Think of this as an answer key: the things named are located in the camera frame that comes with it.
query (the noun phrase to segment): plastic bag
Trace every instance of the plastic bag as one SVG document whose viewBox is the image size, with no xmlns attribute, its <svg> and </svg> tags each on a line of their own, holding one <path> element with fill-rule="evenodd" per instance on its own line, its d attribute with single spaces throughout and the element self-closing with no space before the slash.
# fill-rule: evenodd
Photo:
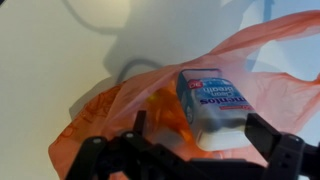
<svg viewBox="0 0 320 180">
<path fill-rule="evenodd" d="M 319 110 L 320 76 L 314 81 L 302 81 L 287 73 L 246 72 L 244 65 L 249 54 L 270 40 L 319 32 L 320 11 L 292 14 L 241 30 L 197 59 L 134 76 L 102 92 L 50 145 L 50 158 L 59 177 L 63 179 L 68 173 L 83 140 L 95 135 L 112 139 L 119 131 L 132 129 L 139 109 L 148 111 L 146 138 L 165 143 L 186 160 L 245 158 L 265 164 L 252 146 L 221 152 L 204 152 L 196 147 L 175 94 L 177 74 L 186 68 L 219 68 L 260 116 L 279 131 L 296 133 Z M 177 138 L 175 143 L 161 140 L 171 135 Z"/>
</svg>

